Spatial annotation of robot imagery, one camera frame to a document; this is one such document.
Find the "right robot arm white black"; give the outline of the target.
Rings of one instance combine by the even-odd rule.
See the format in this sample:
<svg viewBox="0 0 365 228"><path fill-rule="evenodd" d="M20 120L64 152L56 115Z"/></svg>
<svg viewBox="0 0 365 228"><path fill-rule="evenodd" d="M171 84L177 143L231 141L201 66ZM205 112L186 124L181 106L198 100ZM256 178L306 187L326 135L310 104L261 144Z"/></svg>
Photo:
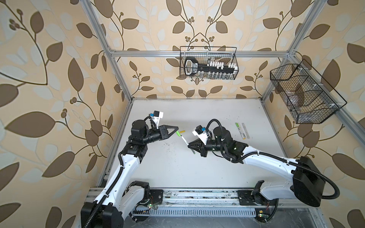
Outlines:
<svg viewBox="0 0 365 228"><path fill-rule="evenodd" d="M231 163L257 166L283 178L276 182L258 181L252 191L256 204L275 199L298 199L311 207L319 207L322 200L340 196L339 187L308 157L292 159L260 151L234 140L224 127L218 126L211 132L198 126L192 133L197 139L187 146L202 157L209 152L220 152L221 157Z"/></svg>

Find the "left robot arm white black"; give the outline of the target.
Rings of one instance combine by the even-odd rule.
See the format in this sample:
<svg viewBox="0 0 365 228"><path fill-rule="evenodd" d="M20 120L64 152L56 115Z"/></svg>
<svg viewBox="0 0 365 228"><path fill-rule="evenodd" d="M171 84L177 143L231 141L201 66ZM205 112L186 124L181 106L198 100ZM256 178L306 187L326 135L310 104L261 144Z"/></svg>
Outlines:
<svg viewBox="0 0 365 228"><path fill-rule="evenodd" d="M157 126L154 120L151 126L145 120L132 123L131 135L117 155L119 168L95 200L86 202L81 209L83 228L121 228L135 206L149 202L149 183L130 179L144 158L147 145L168 139L177 131L177 126Z"/></svg>

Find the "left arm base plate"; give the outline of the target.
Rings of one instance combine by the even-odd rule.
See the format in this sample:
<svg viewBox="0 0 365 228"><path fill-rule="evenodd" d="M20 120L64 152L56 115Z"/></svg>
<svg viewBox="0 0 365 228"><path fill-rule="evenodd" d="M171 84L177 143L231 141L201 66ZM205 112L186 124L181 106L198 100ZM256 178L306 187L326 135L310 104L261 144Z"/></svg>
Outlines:
<svg viewBox="0 0 365 228"><path fill-rule="evenodd" d="M142 205L145 207L151 207L154 205L159 205L163 202L163 190L162 189L152 189L145 191L143 190L144 196L141 201L137 203L137 206Z"/></svg>

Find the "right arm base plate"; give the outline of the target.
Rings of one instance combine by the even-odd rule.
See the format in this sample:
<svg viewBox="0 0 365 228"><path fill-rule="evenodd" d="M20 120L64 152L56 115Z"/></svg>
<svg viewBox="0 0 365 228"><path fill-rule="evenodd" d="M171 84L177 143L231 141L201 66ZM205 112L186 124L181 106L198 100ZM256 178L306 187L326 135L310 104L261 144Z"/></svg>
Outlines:
<svg viewBox="0 0 365 228"><path fill-rule="evenodd" d="M237 191L239 204L241 206L275 206L277 199L268 200L262 196L258 191L253 190L239 190Z"/></svg>

